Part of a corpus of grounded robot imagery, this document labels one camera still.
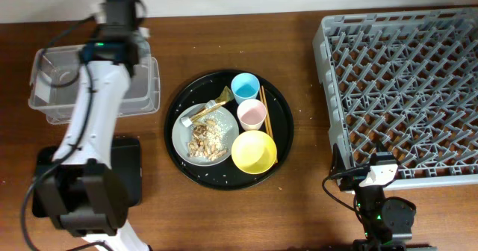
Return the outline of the gold snack wrapper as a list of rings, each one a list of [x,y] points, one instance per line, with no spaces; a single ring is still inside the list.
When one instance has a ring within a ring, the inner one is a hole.
[[[189,127],[193,125],[197,120],[204,117],[205,115],[219,109],[221,106],[224,106],[228,102],[234,99],[234,94],[232,90],[225,86],[222,93],[219,97],[214,100],[210,100],[205,103],[195,114],[191,116],[181,117],[180,122],[183,126]]]

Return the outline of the yellow plastic bowl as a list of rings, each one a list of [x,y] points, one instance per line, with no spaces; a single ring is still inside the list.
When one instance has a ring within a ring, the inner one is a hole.
[[[277,156],[273,138],[262,131],[245,131],[232,144],[232,160],[247,174],[267,172],[277,162]]]

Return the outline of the blue plastic cup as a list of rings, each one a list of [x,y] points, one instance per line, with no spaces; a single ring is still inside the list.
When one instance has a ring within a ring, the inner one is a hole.
[[[231,90],[238,104],[241,104],[247,99],[255,99],[258,95],[259,88],[260,82],[258,78],[247,72],[236,75],[231,82]]]

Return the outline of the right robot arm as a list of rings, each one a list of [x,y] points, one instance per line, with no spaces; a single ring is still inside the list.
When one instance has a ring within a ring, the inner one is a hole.
[[[375,147],[366,164],[342,171],[333,169],[326,180],[337,179],[355,193],[352,205],[336,200],[355,213],[364,229],[365,238],[353,241],[352,250],[405,250],[412,238],[416,205],[385,195],[384,188],[394,181],[399,161],[380,141]]]

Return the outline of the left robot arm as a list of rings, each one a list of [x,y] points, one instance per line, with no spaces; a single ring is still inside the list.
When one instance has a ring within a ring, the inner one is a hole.
[[[52,165],[26,193],[35,194],[56,229],[84,248],[150,250],[127,220],[128,191],[111,166],[120,104],[140,62],[141,0],[105,0],[99,23],[78,52],[78,95]]]

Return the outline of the pink plastic cup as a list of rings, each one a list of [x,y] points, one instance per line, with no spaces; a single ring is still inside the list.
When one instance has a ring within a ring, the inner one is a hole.
[[[266,108],[257,99],[247,99],[238,105],[237,116],[245,131],[259,130],[266,118]]]

